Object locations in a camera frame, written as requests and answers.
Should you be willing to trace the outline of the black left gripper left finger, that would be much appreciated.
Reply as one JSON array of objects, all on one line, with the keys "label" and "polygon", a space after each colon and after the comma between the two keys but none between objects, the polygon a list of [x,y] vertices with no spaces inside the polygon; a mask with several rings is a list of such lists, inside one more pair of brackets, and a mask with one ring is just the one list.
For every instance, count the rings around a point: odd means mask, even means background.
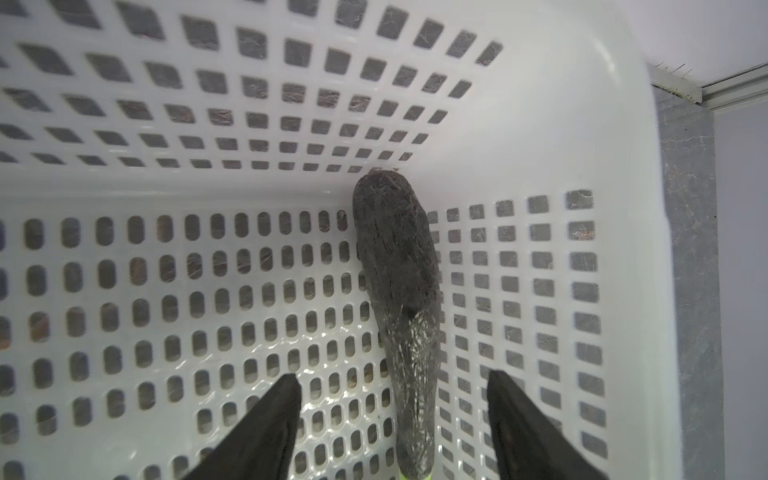
[{"label": "black left gripper left finger", "polygon": [[301,385],[285,374],[187,477],[193,480],[286,480],[293,459]]}]

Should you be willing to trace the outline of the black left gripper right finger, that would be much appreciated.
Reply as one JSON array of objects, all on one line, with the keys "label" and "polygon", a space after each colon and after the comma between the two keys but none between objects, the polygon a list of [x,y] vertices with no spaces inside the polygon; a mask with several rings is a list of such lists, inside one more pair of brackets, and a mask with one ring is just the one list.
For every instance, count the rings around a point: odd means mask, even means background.
[{"label": "black left gripper right finger", "polygon": [[566,440],[507,373],[489,373],[487,400],[501,479],[605,477]]}]

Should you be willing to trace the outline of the white perforated plastic basket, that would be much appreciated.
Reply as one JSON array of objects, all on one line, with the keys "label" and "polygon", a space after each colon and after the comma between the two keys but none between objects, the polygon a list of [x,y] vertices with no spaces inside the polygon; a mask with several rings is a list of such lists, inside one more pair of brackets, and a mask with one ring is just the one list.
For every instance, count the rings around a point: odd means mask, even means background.
[{"label": "white perforated plastic basket", "polygon": [[489,372],[610,479],[683,475],[646,63],[612,1],[5,1],[1,475],[181,479],[280,376],[293,479],[394,479],[352,198],[439,260],[436,479]]}]

